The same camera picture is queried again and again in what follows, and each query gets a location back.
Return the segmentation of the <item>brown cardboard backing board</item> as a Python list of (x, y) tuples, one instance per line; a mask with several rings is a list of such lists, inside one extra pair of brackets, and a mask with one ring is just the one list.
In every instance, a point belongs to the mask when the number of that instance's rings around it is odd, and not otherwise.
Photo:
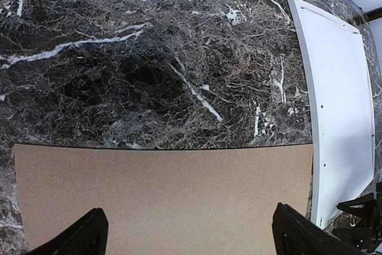
[(274, 254), (278, 203), (307, 208), (312, 145), (133, 151), (16, 145), (29, 248), (92, 208), (107, 254)]

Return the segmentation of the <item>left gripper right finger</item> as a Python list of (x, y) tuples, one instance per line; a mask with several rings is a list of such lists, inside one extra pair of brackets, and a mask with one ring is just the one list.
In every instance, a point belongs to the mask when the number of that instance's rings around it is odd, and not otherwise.
[(364, 254), (281, 202), (273, 214), (272, 232), (276, 254)]

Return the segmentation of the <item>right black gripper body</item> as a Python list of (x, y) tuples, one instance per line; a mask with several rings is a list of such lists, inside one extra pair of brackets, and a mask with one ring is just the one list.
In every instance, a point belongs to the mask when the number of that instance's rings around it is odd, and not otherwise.
[(332, 234), (363, 252), (376, 252), (381, 245), (381, 183), (374, 193), (340, 202), (337, 208), (360, 221), (351, 228), (334, 228)]

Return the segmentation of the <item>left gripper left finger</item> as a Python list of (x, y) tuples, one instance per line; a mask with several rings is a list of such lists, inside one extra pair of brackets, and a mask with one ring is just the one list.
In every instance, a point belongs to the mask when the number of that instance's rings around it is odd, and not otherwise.
[(106, 254), (108, 221), (102, 208), (93, 208), (52, 240), (29, 255)]

